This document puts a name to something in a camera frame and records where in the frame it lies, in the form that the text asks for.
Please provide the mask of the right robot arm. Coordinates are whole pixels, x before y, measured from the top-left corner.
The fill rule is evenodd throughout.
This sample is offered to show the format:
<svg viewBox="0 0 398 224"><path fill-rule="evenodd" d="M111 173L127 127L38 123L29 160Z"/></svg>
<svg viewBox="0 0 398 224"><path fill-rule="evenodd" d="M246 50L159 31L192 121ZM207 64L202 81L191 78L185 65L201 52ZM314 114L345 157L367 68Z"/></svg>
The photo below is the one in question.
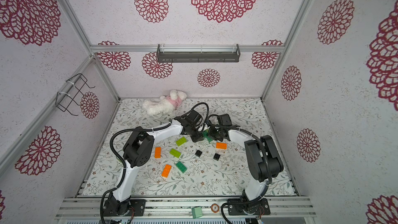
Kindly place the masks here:
<svg viewBox="0 0 398 224"><path fill-rule="evenodd" d="M212 114L206 118L205 123L208 127L221 131L225 139L244 145L251 180L243 197L248 202L264 198L274 178L284 170L273 138L269 135L258 137L238 125L233 125L227 114Z"/></svg>

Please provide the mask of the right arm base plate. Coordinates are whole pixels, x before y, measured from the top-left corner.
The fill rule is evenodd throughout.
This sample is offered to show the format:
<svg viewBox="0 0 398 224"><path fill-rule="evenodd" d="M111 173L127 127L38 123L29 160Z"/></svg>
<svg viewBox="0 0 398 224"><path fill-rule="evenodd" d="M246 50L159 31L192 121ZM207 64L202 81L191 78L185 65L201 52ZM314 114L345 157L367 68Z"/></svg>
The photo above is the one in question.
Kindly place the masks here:
<svg viewBox="0 0 398 224"><path fill-rule="evenodd" d="M240 199L229 199L227 201L228 214L231 216L237 215L270 215L268 201L264 198L255 203L239 204Z"/></svg>

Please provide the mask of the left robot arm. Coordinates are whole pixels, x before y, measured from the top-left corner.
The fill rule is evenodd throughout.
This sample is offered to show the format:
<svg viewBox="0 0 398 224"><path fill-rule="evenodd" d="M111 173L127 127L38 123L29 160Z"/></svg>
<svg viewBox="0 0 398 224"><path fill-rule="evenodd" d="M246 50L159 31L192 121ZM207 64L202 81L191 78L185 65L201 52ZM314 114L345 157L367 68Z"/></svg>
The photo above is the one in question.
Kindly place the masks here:
<svg viewBox="0 0 398 224"><path fill-rule="evenodd" d="M103 193L101 199L101 210L128 205L131 197L131 189L137 177L139 169L150 159L156 142L176 135L188 135L193 141L200 141L203 132L208 127L206 119L195 110L170 119L166 124L154 128L135 127L116 132L109 141L112 153L122 163L122 170L114 188ZM130 133L129 138L123 146L123 154L116 151L115 139Z"/></svg>

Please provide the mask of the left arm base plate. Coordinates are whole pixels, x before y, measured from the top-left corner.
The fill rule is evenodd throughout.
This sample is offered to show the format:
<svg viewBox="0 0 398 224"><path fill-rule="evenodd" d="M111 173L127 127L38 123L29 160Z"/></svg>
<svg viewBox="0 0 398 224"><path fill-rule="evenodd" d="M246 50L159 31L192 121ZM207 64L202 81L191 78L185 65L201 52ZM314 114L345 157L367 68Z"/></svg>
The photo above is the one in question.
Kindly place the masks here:
<svg viewBox="0 0 398 224"><path fill-rule="evenodd" d="M141 217L144 215L146 206L145 199L127 199L119 202L115 199L106 200L103 206L104 217Z"/></svg>

